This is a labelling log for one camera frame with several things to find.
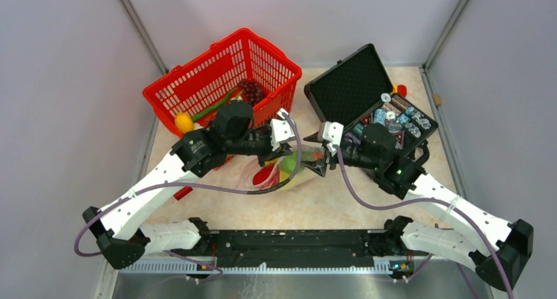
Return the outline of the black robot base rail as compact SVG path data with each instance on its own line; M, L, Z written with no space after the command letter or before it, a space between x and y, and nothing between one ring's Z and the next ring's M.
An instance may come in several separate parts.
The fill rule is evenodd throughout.
M221 230L202 236L185 256L205 256L219 267L270 268L372 267L376 258L409 250L384 230Z

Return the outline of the green toy chili pepper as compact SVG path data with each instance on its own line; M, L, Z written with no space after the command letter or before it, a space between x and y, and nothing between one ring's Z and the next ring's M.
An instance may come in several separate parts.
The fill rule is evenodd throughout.
M207 106L205 109L203 109L199 113L195 114L192 117L192 121L197 122L198 120L202 119L204 116L208 115L210 112L213 112L214 110L217 110L218 108L223 106L225 103L229 102L233 97L235 97L236 95L241 94L241 93L242 93L242 90L239 89L238 87L235 87L234 89L230 90L220 100L218 100L217 102Z

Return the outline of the red toy bell pepper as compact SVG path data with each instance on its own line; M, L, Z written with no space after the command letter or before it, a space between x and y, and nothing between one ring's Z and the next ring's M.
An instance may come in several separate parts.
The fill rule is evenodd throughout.
M252 185L257 189L267 189L280 181L280 173L275 164L260 169L252 178Z

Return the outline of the red plastic shopping basket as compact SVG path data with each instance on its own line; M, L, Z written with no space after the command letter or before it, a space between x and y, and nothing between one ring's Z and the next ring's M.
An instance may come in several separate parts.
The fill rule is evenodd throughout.
M242 80L255 81L265 93L254 106L256 125L264 124L279 109L291 110L301 76L301 68L278 47L241 28L150 84L143 97L166 129L181 137L176 114L197 115L222 101Z

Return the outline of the black poker chip case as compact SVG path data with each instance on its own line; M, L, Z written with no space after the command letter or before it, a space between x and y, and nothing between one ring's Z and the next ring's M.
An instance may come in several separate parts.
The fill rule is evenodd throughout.
M425 162L428 138L439 125L393 89L374 45L367 44L308 82L304 93L320 121L344 126L344 144L359 145L367 126L382 124L398 151Z

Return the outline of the green toy round fruit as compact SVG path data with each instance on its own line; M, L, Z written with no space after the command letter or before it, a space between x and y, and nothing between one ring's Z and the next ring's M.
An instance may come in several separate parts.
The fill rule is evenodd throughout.
M297 161L298 161L298 155L296 153L293 153L289 156L285 156L279 163L280 171L287 173L288 175L291 175L296 168Z

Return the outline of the yellow toy corn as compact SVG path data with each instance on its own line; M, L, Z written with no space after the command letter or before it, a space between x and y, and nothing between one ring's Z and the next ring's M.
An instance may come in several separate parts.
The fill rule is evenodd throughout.
M265 164L265 166L268 166L268 165L271 165L271 164L276 165L277 170L280 173L279 183L281 183L283 181L286 181L290 177L290 175L288 175L287 173L281 172L280 169L279 169L279 163L282 159L283 158L276 159L276 160L271 161L270 163ZM315 172L311 171L309 168L306 168L304 166L300 166L299 169L298 169L297 174L286 185L281 187L280 191L286 191L286 190L289 190L289 189L293 189L294 187L297 187L297 186L302 185L302 184L304 184L308 181L311 181L314 178L317 178L317 174Z

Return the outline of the clear zip top bag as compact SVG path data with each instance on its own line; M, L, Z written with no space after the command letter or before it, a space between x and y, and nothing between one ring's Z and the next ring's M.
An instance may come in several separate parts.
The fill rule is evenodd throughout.
M270 189L286 181L294 171L297 162L297 147L292 147L292 154L266 162L263 167L257 159L251 160L242 170L236 188L244 191L260 191ZM316 178L317 174L304 166L300 166L298 174L278 191L287 191Z

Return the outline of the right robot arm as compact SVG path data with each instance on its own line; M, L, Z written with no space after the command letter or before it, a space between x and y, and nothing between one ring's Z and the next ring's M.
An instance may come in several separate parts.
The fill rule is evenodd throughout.
M380 124L365 126L358 143L343 142L343 135L342 124L323 122L318 132L305 137L305 141L324 148L324 158L310 165L317 174L339 166L349 192L360 205L371 210L416 205L449 226L444 230L405 220L400 229L385 236L391 253L403 254L408 249L442 256L474 270L490 287L513 297L533 251L534 228L530 223L497 217L452 192L419 162L402 154L396 137ZM348 166L370 170L379 188L400 202L385 206L364 202L349 182Z

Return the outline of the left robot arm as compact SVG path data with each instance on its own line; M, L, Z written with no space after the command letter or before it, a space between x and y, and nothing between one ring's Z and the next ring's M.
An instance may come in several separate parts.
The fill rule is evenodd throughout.
M159 164L121 197L103 207L86 209L82 214L85 227L74 243L75 253L86 256L79 243L84 232L90 231L98 253L113 269L129 267L151 253L183 249L205 254L211 239L201 220L155 225L146 220L185 187L247 195L247 190L201 184L199 180L223 165L228 156L255 156L260 164L288 156L292 152L290 141L299 142L300 136L285 109L257 127L248 103L227 103L207 126L184 134Z

